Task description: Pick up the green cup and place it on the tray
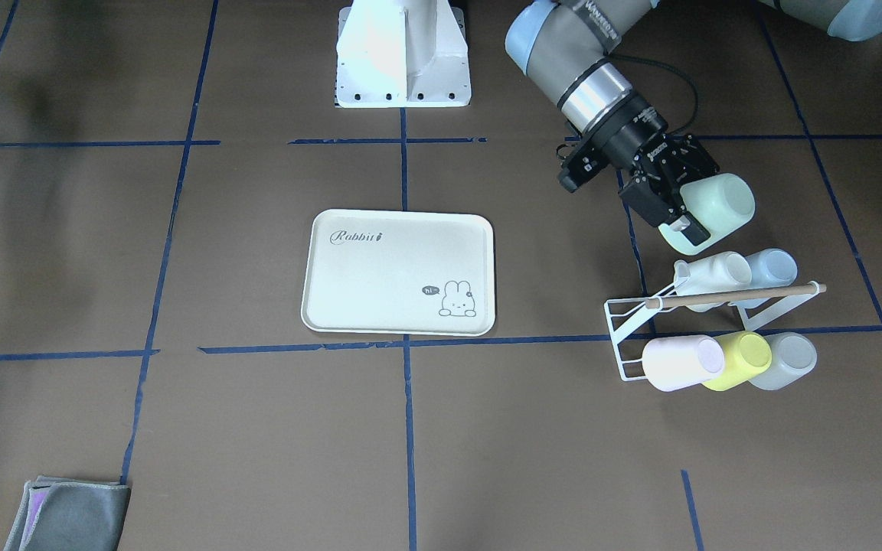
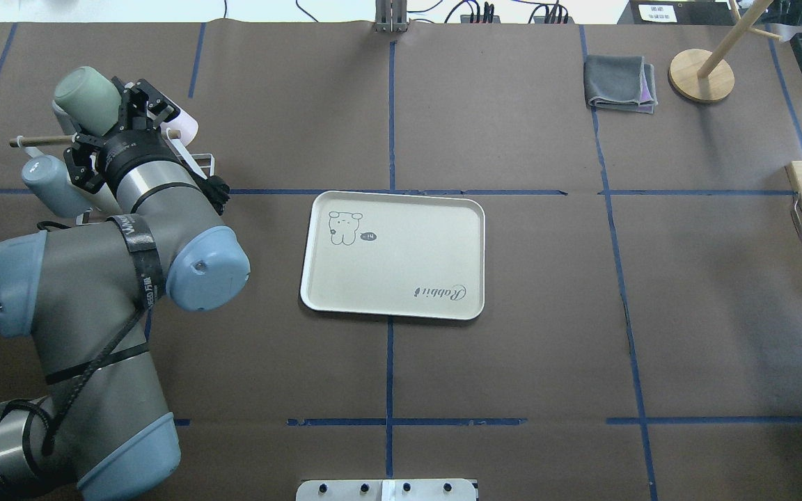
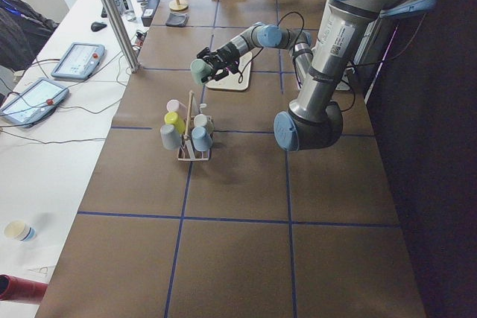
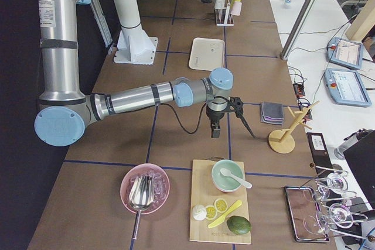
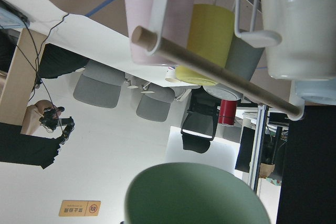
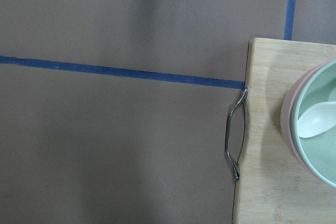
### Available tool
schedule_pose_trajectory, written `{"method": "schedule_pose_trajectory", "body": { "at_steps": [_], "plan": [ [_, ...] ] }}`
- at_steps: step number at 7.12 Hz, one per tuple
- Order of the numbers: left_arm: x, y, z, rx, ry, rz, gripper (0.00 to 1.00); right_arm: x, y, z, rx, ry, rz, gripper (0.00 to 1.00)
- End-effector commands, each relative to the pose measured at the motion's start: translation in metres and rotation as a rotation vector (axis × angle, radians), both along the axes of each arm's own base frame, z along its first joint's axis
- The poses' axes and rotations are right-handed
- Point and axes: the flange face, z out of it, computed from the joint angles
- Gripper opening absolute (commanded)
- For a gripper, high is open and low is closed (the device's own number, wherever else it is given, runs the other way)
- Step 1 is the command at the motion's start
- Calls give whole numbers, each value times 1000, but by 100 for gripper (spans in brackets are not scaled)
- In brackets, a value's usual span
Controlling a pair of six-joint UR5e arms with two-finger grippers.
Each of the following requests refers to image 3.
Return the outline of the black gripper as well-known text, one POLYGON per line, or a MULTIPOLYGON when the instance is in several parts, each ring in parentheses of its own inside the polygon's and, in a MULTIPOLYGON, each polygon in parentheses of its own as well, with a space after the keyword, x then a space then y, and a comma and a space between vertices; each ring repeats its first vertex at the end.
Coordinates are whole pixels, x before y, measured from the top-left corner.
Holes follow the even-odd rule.
POLYGON ((221 46, 216 52, 205 47, 196 55, 196 58, 205 62, 213 62, 213 68, 206 67, 202 71, 201 82, 220 81, 229 75, 229 71, 232 74, 238 73, 240 57, 239 50, 231 42, 221 46))

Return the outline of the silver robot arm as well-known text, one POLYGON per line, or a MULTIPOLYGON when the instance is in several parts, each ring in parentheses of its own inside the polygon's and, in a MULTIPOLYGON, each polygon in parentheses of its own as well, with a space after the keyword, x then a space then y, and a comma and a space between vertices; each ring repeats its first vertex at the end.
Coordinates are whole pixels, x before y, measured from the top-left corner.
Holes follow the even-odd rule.
POLYGON ((437 0, 327 0, 315 45, 310 44, 305 31, 257 22, 216 51, 202 50, 190 65, 192 77, 204 85, 236 73, 240 57, 254 48, 289 51, 301 89, 288 109, 274 119, 277 144, 289 152, 329 147, 343 130, 341 110, 332 95, 369 23, 377 18, 420 15, 436 3, 437 0))

